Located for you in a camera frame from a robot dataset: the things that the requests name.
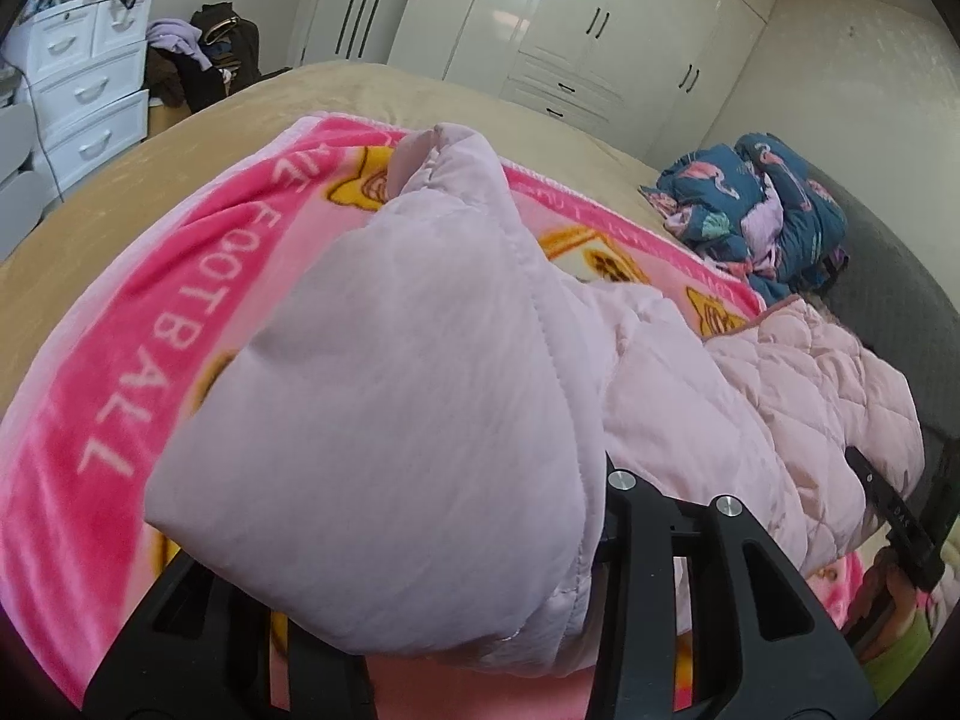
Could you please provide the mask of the person's right hand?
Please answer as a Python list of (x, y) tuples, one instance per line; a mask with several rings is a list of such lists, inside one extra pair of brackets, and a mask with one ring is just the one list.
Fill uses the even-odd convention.
[(916, 616), (926, 603), (926, 595), (920, 592), (895, 562), (892, 548), (884, 548), (875, 555), (872, 564), (862, 577), (861, 587), (848, 608), (848, 619), (843, 632), (866, 619), (872, 606), (882, 593), (887, 592), (893, 601), (893, 611), (884, 622), (877, 637), (871, 642), (874, 650), (885, 650), (908, 632)]

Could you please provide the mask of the green sleeve forearm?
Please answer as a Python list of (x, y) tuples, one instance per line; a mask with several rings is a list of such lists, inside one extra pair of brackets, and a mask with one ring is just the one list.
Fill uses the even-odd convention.
[(932, 642), (928, 621), (921, 608), (913, 611), (910, 625), (883, 652), (862, 661), (861, 668), (879, 704), (898, 691), (918, 667)]

